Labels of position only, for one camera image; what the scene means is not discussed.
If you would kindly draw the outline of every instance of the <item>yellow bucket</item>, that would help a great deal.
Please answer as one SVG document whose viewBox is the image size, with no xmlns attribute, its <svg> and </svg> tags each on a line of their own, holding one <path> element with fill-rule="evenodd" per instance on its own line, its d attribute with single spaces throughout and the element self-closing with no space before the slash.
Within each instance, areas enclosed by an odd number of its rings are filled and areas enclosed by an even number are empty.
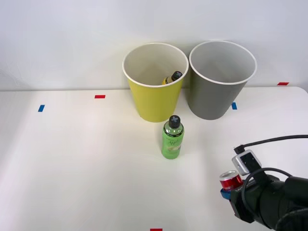
<svg viewBox="0 0 308 231">
<path fill-rule="evenodd" d="M 166 43 L 149 43 L 135 48 L 123 61 L 123 72 L 141 118 L 162 122 L 173 114 L 183 79 L 189 68 L 186 55 Z M 176 81 L 161 85 L 175 71 L 183 75 Z"/>
</svg>

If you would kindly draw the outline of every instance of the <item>black bottle cap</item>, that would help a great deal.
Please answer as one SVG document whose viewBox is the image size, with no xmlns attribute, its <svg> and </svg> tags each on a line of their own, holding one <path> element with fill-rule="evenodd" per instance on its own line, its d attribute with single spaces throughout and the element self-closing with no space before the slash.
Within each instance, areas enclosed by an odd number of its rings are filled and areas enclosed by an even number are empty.
<svg viewBox="0 0 308 231">
<path fill-rule="evenodd" d="M 181 119 L 177 115 L 173 115 L 169 118 L 169 127 L 178 128 L 181 124 Z"/>
<path fill-rule="evenodd" d="M 182 72 L 176 71 L 176 72 L 174 72 L 173 75 L 171 76 L 171 79 L 172 79 L 172 81 L 175 81 L 175 80 L 181 78 L 182 75 L 183 75 Z"/>
</svg>

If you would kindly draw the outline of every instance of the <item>cable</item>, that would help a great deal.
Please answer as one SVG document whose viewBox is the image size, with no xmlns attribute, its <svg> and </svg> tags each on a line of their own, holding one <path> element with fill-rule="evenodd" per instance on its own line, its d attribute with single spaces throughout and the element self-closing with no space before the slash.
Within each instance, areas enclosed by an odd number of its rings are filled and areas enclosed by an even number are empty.
<svg viewBox="0 0 308 231">
<path fill-rule="evenodd" d="M 236 147 L 234 150 L 236 154 L 240 154 L 245 151 L 245 147 L 249 146 L 254 146 L 262 143 L 268 143 L 268 142 L 274 142 L 274 141 L 283 141 L 283 140 L 290 140 L 290 139 L 302 139 L 302 138 L 308 138 L 308 135 L 292 135 L 292 136 L 280 136 L 276 138 L 271 138 L 267 140 L 262 140 L 262 141 L 257 141 L 253 143 L 247 143 L 247 144 L 242 144 L 238 147 Z"/>
<path fill-rule="evenodd" d="M 242 187 L 242 201 L 243 201 L 243 204 L 245 206 L 245 208 L 254 216 L 254 217 L 258 217 L 258 215 L 252 210 L 252 208 L 249 206 L 248 202 L 246 201 L 246 187 L 247 187 L 247 184 L 249 182 L 249 180 L 257 173 L 260 173 L 260 172 L 264 172 L 264 171 L 273 171 L 273 172 L 279 172 L 279 173 L 282 173 L 288 177 L 291 177 L 292 175 L 283 171 L 283 170 L 280 170 L 280 169 L 277 169 L 277 168 L 273 168 L 273 167 L 264 167 L 264 168 L 259 168 L 258 170 L 252 172 L 251 174 L 249 174 L 249 176 L 245 179 L 244 181 L 244 184 L 243 184 L 243 187 Z"/>
</svg>

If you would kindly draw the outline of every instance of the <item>green bottle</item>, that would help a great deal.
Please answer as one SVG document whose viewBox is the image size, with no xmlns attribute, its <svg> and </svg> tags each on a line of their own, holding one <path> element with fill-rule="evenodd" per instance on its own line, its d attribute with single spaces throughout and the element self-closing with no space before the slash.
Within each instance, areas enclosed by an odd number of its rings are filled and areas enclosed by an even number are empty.
<svg viewBox="0 0 308 231">
<path fill-rule="evenodd" d="M 165 123 L 163 128 L 162 154 L 167 159 L 175 159 L 180 154 L 181 144 L 184 137 L 184 127 L 180 117 L 173 115 Z"/>
</svg>

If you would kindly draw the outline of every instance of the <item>red can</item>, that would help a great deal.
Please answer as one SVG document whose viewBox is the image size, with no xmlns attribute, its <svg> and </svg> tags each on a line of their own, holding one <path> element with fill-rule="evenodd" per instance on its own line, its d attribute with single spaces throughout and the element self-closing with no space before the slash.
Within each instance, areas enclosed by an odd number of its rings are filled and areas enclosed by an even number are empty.
<svg viewBox="0 0 308 231">
<path fill-rule="evenodd" d="M 240 174 L 235 170 L 231 170 L 221 174 L 219 176 L 219 180 L 222 185 L 222 188 L 226 191 L 236 189 L 243 184 Z"/>
</svg>

